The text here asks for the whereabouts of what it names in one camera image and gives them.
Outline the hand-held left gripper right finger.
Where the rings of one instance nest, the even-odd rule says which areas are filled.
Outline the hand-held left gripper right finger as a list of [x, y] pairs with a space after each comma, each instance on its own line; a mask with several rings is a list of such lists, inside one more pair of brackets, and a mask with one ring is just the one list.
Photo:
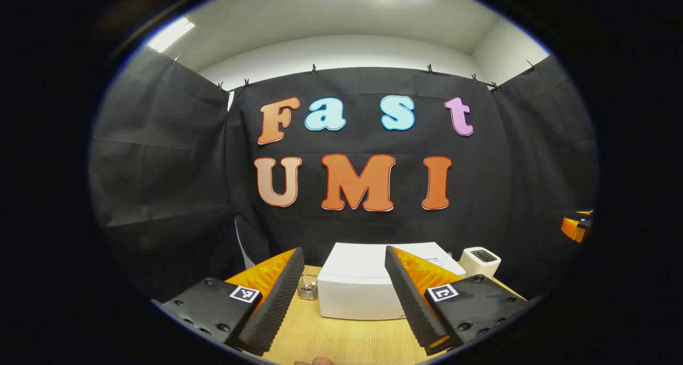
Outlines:
[[456, 275], [392, 245], [385, 248], [384, 265], [410, 329], [427, 355], [493, 334], [530, 306], [483, 274]]

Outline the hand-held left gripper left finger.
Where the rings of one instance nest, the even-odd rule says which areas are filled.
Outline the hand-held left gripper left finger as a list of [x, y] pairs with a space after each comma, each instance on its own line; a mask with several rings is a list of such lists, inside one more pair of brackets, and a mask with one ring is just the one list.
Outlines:
[[293, 248], [227, 280], [205, 277], [152, 303], [220, 345], [262, 356], [280, 331], [304, 267], [303, 249]]

